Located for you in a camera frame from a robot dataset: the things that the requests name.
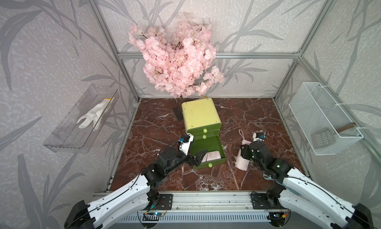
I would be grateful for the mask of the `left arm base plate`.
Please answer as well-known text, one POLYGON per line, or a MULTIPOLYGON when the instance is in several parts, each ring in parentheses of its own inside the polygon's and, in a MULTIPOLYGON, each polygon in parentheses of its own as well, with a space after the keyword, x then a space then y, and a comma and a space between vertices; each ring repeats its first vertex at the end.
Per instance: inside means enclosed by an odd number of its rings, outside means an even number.
POLYGON ((172 209, 173 204, 173 194, 162 194, 158 195, 158 198, 154 199, 153 202, 149 202, 148 206, 144 208, 144 211, 152 210, 164 210, 169 211, 172 209))

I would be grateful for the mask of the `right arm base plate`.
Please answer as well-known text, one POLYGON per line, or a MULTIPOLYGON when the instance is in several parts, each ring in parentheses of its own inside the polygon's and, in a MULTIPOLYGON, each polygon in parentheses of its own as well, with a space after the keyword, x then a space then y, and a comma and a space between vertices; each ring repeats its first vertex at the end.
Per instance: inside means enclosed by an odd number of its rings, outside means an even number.
POLYGON ((251 203, 253 209, 262 210, 280 210, 282 206, 278 198, 268 193, 251 192, 251 203))

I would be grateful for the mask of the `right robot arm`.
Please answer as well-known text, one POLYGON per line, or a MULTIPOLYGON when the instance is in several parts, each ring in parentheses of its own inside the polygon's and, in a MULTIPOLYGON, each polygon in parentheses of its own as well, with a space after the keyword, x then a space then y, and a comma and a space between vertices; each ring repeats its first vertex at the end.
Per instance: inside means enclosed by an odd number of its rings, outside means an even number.
POLYGON ((353 205, 313 182, 292 164, 274 158, 263 141, 243 141, 240 155, 251 161, 266 180, 274 181, 265 193, 251 193, 255 209, 285 209, 268 219, 274 227, 286 224, 286 217, 295 212, 324 229, 373 229, 370 209, 353 205))

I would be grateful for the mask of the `green pink drawer cabinet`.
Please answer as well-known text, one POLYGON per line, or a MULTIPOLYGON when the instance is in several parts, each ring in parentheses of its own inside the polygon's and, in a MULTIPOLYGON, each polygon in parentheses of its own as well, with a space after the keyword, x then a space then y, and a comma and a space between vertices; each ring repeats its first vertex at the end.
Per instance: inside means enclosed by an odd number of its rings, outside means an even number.
POLYGON ((189 152, 196 155, 197 152, 207 150, 208 152, 219 151, 221 158, 215 161, 203 162, 194 169, 213 167, 226 162, 219 133, 222 123, 213 99, 201 99, 182 103, 182 112, 185 130, 194 136, 189 152))

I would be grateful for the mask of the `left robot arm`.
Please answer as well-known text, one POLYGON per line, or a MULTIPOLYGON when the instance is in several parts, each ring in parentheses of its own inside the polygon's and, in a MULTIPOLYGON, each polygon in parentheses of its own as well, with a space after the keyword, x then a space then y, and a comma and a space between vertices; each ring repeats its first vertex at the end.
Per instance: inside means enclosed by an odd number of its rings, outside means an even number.
POLYGON ((132 181, 105 197, 85 203, 76 203, 70 211, 65 229, 108 229, 118 220, 131 213, 159 204, 157 187, 168 175, 184 163, 199 166, 207 150, 196 155, 185 155, 183 151, 167 147, 155 162, 144 168, 132 181))

